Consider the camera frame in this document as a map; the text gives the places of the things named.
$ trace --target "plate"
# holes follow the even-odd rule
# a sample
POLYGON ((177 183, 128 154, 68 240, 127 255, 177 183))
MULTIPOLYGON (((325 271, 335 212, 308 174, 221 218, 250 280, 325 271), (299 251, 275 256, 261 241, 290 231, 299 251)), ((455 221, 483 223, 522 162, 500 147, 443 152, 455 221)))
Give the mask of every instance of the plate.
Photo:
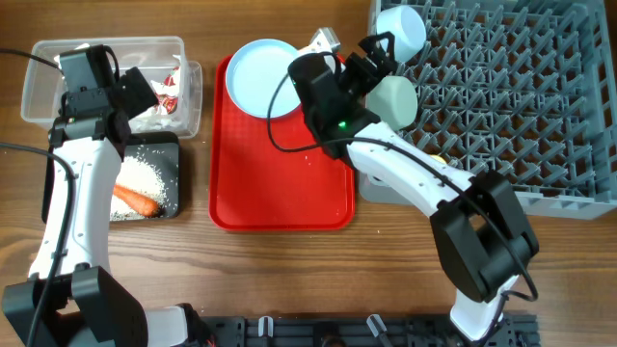
MULTIPOLYGON (((231 101, 245 113, 265 119, 274 91, 298 57, 298 50, 281 40, 255 40, 240 48, 229 61, 226 84, 231 101)), ((298 108, 300 98, 287 78, 272 109, 271 118, 298 108)))

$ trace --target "orange carrot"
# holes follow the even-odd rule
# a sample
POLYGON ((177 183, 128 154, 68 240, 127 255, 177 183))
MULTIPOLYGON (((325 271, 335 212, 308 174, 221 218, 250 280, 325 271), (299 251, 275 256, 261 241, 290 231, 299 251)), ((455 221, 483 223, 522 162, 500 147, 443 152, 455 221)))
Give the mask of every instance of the orange carrot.
POLYGON ((155 217, 159 211, 156 201, 118 184, 114 185, 114 195, 146 218, 155 217))

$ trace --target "dish rack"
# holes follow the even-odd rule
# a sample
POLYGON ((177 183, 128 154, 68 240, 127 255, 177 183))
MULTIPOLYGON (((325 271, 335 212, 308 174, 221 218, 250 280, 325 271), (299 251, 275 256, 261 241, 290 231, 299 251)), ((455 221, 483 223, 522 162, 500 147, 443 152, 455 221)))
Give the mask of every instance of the dish rack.
MULTIPOLYGON (((399 133, 449 165, 504 174, 529 215, 593 219, 617 207, 617 97, 602 0, 376 0, 412 6, 427 42, 398 75, 419 111, 399 133)), ((407 203, 360 177, 362 196, 407 203)))

